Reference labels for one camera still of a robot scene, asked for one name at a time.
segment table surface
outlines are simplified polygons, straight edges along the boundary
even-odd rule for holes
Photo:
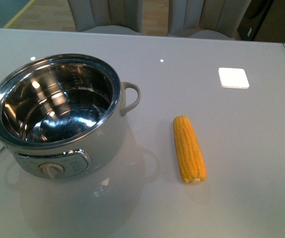
[[[0,81],[31,57],[64,53],[106,61],[141,102],[119,152],[92,173],[38,178],[3,153],[0,237],[285,237],[282,44],[0,29]],[[250,87],[222,87],[220,67],[244,69]],[[202,148],[200,185],[179,177],[178,115]]]

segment gray chair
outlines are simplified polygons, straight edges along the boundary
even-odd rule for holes
[[[170,0],[168,36],[240,39],[238,26],[251,0]]]
[[[68,0],[76,31],[140,35],[142,0]]]

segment electric cooking pot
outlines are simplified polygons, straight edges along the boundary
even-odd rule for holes
[[[125,90],[137,99],[126,106]],[[27,172],[65,178],[110,160],[126,132],[139,88],[91,56],[65,54],[28,63],[0,83],[0,141]]]

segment wooden floor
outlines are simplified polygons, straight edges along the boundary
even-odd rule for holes
[[[144,0],[142,34],[166,36],[169,0]],[[34,0],[8,28],[75,31],[67,0]]]

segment yellow corn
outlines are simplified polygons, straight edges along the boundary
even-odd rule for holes
[[[191,121],[178,116],[173,121],[174,143],[181,178],[186,183],[206,179],[206,167]]]

